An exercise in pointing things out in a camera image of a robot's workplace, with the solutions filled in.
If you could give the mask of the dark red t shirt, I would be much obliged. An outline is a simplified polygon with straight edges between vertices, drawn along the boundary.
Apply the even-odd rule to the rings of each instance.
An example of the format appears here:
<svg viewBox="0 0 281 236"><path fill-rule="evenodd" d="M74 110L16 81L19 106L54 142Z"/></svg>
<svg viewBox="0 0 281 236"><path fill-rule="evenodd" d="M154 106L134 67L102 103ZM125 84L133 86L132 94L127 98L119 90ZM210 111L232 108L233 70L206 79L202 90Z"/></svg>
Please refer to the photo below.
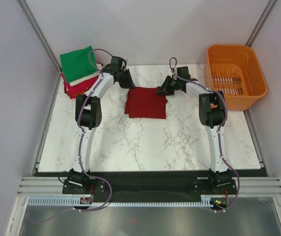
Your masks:
<svg viewBox="0 0 281 236"><path fill-rule="evenodd" d="M157 95L156 88L132 88L127 93L125 114L129 118L156 118L166 119L165 95Z"/></svg>

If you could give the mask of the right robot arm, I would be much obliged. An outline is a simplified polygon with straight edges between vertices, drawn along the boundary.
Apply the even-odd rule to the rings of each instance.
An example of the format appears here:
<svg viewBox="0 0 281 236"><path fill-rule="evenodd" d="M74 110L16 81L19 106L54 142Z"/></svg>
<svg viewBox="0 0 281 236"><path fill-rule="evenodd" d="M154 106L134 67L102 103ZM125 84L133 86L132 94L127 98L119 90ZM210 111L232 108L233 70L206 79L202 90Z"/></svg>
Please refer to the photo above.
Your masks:
<svg viewBox="0 0 281 236"><path fill-rule="evenodd" d="M157 90L158 95L174 95L180 90L198 98L199 120L205 127L210 148L209 190L220 193L226 185L232 184L233 168L225 159L224 125L227 120L227 106L222 91L205 87L190 76L187 66L170 66L172 75L166 77Z"/></svg>

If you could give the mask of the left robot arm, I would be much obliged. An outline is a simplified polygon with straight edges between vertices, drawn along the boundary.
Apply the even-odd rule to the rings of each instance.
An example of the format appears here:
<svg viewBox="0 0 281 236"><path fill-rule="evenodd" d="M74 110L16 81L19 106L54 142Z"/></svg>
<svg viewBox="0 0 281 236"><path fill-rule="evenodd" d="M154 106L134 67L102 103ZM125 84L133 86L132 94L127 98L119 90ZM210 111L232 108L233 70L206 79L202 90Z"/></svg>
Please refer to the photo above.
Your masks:
<svg viewBox="0 0 281 236"><path fill-rule="evenodd" d="M111 62L100 70L92 87L76 97L75 121L81 131L78 154L69 171L71 174L89 176L90 154L96 129L102 121L101 99L115 83L123 89L136 88L124 58L112 56Z"/></svg>

